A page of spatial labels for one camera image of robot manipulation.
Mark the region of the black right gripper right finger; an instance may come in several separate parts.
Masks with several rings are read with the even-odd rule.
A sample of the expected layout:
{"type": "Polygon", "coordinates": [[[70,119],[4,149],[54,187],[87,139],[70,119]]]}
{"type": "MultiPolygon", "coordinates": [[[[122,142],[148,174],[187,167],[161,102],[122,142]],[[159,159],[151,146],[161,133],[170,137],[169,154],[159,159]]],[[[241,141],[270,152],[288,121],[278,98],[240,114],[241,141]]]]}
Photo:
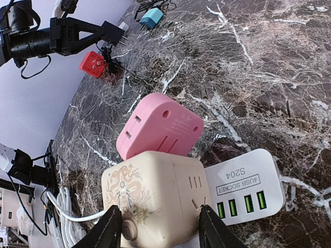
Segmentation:
{"type": "Polygon", "coordinates": [[[246,248],[209,205],[199,215],[199,243],[203,248],[246,248]]]}

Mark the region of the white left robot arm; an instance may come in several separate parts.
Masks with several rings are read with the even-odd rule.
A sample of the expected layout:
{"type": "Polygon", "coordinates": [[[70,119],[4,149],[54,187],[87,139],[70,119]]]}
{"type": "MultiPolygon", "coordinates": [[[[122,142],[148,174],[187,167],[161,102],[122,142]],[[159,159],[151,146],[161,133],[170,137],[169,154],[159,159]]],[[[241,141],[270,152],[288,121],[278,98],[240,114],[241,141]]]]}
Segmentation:
{"type": "Polygon", "coordinates": [[[106,40],[106,25],[84,22],[67,16],[52,17],[48,28],[40,29],[41,19],[31,1],[10,1],[1,8],[1,65],[13,60],[25,70],[28,59],[75,55],[100,40],[106,40]]]}

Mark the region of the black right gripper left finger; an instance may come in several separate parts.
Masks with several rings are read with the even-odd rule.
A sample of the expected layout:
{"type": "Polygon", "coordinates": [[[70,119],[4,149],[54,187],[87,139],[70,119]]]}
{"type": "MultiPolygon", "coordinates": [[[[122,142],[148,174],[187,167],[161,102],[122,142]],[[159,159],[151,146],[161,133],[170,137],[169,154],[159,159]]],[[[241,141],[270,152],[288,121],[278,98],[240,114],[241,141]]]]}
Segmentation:
{"type": "Polygon", "coordinates": [[[119,248],[122,236],[122,213],[112,205],[98,223],[72,248],[119,248]]]}

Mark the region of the red cube socket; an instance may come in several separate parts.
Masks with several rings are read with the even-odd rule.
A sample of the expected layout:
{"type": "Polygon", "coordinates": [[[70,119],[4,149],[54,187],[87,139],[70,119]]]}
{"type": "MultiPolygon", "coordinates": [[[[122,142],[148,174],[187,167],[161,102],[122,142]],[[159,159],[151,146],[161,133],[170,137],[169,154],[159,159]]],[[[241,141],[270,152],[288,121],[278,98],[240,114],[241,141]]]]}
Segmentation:
{"type": "Polygon", "coordinates": [[[104,57],[94,51],[90,51],[84,56],[79,69],[95,78],[99,78],[105,69],[104,57]]]}

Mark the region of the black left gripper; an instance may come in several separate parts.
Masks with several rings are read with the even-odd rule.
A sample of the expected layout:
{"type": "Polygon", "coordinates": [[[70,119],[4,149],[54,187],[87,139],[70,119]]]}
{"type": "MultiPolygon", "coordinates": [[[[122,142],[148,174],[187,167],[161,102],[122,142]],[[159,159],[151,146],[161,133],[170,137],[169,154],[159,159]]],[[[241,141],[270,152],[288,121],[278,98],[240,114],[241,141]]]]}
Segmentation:
{"type": "Polygon", "coordinates": [[[102,39],[105,29],[75,18],[50,19],[50,51],[62,56],[77,54],[102,39]],[[92,33],[79,39],[79,32],[92,33]]]}

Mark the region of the teal usb charger plug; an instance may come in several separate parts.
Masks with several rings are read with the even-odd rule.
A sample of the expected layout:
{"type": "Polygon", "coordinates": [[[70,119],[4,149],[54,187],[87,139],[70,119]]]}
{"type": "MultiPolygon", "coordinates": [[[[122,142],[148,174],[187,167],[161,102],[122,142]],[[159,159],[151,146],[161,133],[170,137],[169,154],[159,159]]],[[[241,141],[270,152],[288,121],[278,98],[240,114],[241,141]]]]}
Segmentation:
{"type": "Polygon", "coordinates": [[[163,15],[163,12],[159,8],[152,8],[140,19],[139,24],[153,29],[159,23],[163,15]]]}

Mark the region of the white adapter plug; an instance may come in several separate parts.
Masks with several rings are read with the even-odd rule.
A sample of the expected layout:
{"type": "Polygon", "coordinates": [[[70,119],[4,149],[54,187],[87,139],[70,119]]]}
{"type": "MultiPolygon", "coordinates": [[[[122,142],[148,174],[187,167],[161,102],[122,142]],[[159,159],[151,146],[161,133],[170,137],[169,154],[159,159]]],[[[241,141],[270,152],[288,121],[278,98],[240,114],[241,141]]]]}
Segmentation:
{"type": "Polygon", "coordinates": [[[129,29],[129,25],[125,22],[122,22],[118,27],[122,29],[124,32],[127,32],[129,29]]]}

